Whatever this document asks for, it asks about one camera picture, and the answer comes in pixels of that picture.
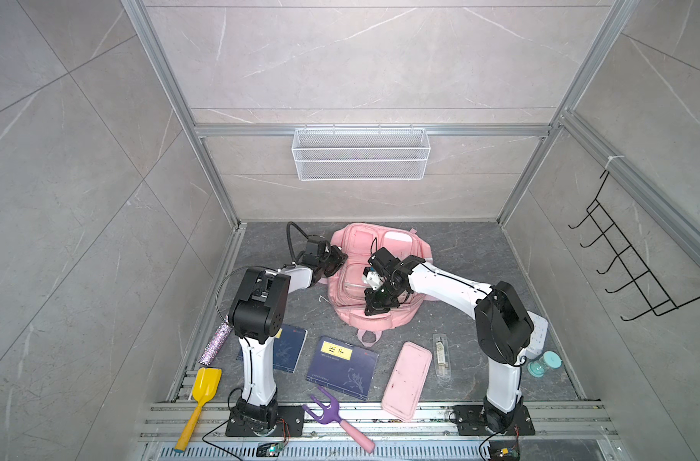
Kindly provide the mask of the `pink school backpack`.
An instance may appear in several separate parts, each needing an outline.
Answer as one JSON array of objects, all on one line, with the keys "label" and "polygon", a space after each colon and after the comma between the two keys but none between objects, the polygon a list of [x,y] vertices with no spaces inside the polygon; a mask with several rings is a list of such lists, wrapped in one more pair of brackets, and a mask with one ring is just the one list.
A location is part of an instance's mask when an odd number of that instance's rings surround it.
[{"label": "pink school backpack", "polygon": [[409,324],[426,297],[403,295],[399,307],[386,313],[365,314],[365,290],[379,288],[390,269],[376,269],[369,260],[380,249],[402,260],[409,255],[432,262],[431,246],[415,230],[398,230],[368,223],[353,223],[334,233],[331,243],[347,255],[339,271],[327,280],[329,302],[346,324],[357,329],[357,339],[370,348],[386,330]]}]

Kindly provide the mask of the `small navy blue book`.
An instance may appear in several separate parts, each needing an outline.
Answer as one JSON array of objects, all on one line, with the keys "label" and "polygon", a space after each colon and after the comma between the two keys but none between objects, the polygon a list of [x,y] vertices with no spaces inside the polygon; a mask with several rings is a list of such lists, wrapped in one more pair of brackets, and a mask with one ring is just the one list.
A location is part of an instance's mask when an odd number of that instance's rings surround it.
[{"label": "small navy blue book", "polygon": [[294,373],[304,349],[307,331],[284,324],[275,336],[261,343],[257,339],[240,339],[238,359],[247,358],[247,376],[267,373],[267,364],[274,370]]}]

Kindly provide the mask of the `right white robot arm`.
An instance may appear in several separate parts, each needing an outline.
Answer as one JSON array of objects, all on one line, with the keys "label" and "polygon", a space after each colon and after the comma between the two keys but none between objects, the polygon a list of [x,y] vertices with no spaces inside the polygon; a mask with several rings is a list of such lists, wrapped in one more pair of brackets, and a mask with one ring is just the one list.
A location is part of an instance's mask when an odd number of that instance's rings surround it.
[{"label": "right white robot arm", "polygon": [[497,416],[510,416],[522,401],[521,373],[534,321],[511,284],[473,282],[409,255],[399,259],[386,248],[373,253],[363,278],[365,314],[375,316],[401,307],[404,295],[422,294],[474,320],[477,340],[488,358],[484,406]]}]

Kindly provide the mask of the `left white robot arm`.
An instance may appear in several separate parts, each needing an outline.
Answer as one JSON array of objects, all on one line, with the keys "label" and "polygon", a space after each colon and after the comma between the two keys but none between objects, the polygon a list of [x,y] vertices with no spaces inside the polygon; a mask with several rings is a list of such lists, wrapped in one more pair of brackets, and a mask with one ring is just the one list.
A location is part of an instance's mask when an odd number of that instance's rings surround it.
[{"label": "left white robot arm", "polygon": [[346,259],[340,247],[312,235],[292,265],[282,269],[245,269],[227,316],[243,354],[242,403],[263,408],[276,401],[273,346],[283,326],[288,295],[334,276]]}]

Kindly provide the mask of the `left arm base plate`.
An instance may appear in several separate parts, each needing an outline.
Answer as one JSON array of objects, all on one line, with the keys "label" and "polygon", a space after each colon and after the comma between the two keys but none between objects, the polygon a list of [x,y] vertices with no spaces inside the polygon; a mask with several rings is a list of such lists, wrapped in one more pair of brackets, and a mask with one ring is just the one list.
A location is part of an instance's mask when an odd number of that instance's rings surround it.
[{"label": "left arm base plate", "polygon": [[305,410],[300,405],[250,405],[240,398],[227,422],[227,437],[299,437],[303,434]]}]

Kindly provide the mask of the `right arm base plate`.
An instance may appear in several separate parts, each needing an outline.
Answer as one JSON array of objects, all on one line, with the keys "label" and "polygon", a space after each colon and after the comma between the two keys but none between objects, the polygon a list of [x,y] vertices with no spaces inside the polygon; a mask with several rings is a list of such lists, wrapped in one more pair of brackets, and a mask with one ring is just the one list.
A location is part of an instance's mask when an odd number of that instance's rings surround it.
[{"label": "right arm base plate", "polygon": [[513,411],[503,413],[487,405],[454,405],[448,420],[457,427],[460,436],[494,434],[532,436],[536,434],[529,410],[519,403]]}]

